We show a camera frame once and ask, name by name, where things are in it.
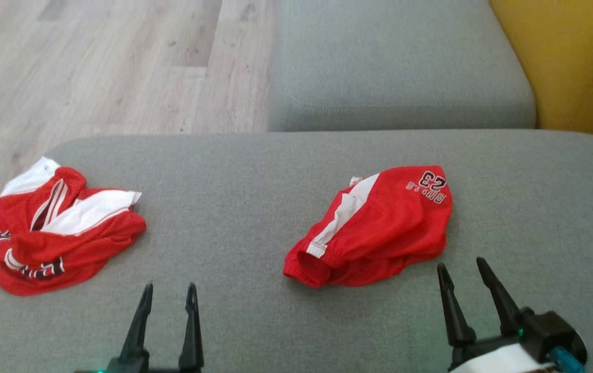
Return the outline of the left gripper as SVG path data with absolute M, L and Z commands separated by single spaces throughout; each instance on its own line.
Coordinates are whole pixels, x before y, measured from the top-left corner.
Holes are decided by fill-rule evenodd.
M 148 283 L 138 302 L 121 353 L 112 358 L 107 370 L 76 370 L 74 373 L 149 372 L 178 373 L 202 372 L 205 365 L 199 316 L 197 288 L 194 282 L 187 289 L 185 310 L 187 324 L 178 368 L 149 368 L 149 352 L 144 348 L 146 323 L 152 308 L 153 283 Z

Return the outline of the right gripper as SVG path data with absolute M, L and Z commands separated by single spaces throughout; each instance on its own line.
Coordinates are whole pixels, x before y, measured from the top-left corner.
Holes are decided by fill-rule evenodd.
M 483 257 L 476 258 L 483 283 L 492 295 L 502 336 L 476 339 L 454 293 L 445 264 L 437 266 L 447 341 L 453 348 L 449 372 L 553 372 L 555 364 L 533 358 L 520 344 L 521 326 L 515 319 L 518 307 Z

